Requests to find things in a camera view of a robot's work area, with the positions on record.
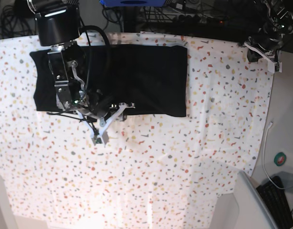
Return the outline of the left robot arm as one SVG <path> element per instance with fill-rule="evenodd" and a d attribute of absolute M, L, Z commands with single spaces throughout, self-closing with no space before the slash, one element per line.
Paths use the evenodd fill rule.
<path fill-rule="evenodd" d="M 293 0 L 255 0 L 262 26 L 247 42 L 264 53 L 281 50 L 283 37 L 293 34 Z"/>

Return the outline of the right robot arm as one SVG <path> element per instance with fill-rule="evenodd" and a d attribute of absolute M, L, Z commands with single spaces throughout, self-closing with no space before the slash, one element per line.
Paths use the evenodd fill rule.
<path fill-rule="evenodd" d="M 92 119 L 108 115 L 110 96 L 92 83 L 91 46 L 77 44 L 87 33 L 77 0 L 29 0 L 40 45 L 47 51 L 31 52 L 37 69 L 34 101 L 37 111 L 50 115 L 80 112 Z"/>

